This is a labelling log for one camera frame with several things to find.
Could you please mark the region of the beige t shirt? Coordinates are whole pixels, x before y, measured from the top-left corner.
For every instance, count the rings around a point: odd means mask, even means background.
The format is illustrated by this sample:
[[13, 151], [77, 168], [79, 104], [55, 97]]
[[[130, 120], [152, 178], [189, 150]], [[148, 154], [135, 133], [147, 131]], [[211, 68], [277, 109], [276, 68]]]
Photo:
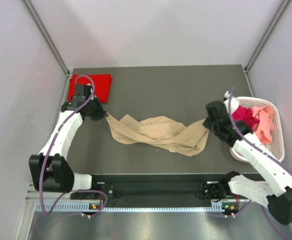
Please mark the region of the beige t shirt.
[[121, 144], [147, 144], [188, 157], [204, 151], [209, 134], [204, 120], [188, 126], [166, 116], [137, 121], [128, 114], [120, 120], [107, 114], [106, 120], [113, 139]]

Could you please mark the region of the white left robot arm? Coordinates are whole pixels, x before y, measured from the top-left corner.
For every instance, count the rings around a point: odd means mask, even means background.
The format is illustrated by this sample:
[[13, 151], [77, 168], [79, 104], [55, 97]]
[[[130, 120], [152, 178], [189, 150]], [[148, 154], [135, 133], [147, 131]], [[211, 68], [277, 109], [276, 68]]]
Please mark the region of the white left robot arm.
[[81, 190], [88, 198], [98, 195], [99, 186], [92, 175], [74, 173], [67, 162], [74, 136], [86, 118], [98, 121], [105, 118], [92, 84], [77, 84], [71, 101], [61, 106], [59, 119], [48, 142], [38, 154], [29, 158], [34, 188], [39, 192], [69, 193]]

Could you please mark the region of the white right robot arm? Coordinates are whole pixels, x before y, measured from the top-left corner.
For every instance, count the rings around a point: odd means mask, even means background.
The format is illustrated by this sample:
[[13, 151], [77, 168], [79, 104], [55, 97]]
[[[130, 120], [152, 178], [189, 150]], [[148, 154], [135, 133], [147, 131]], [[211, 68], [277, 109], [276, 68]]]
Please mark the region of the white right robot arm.
[[206, 183], [205, 194], [217, 200], [243, 196], [267, 208], [280, 224], [288, 225], [292, 222], [292, 172], [262, 145], [249, 126], [233, 120], [232, 113], [238, 106], [233, 97], [208, 103], [203, 126], [242, 155], [263, 180], [253, 181], [231, 171], [217, 183]]

